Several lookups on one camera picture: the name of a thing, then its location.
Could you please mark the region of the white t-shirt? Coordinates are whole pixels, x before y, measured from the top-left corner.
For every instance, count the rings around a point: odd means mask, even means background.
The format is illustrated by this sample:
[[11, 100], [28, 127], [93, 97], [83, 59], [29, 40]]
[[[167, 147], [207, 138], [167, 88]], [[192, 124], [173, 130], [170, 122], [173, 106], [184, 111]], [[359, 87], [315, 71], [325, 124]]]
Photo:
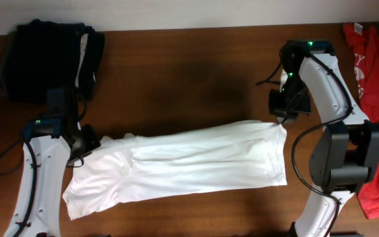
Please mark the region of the white t-shirt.
[[286, 185], [286, 129], [245, 120], [166, 136], [105, 136], [63, 194], [79, 219], [119, 203]]

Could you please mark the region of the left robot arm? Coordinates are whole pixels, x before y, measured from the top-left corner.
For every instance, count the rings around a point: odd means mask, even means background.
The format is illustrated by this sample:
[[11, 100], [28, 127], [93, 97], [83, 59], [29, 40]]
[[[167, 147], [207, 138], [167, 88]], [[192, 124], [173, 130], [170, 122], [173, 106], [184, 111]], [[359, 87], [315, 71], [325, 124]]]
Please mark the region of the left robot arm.
[[90, 125], [63, 118], [30, 120], [21, 130], [23, 170], [5, 236], [60, 236], [64, 171], [100, 146]]

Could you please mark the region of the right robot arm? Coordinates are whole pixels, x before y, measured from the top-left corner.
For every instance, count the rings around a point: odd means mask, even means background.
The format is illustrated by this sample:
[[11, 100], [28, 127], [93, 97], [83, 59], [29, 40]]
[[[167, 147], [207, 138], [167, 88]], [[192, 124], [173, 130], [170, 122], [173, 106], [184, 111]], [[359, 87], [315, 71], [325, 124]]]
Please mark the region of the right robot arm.
[[309, 159], [313, 182], [300, 180], [311, 194], [288, 236], [331, 236], [343, 206], [376, 174], [379, 122], [370, 121], [356, 104], [329, 41], [289, 40], [279, 56], [285, 74], [280, 89], [269, 93], [269, 113], [283, 124], [316, 106], [321, 123], [298, 135], [293, 148], [307, 134], [323, 131]]

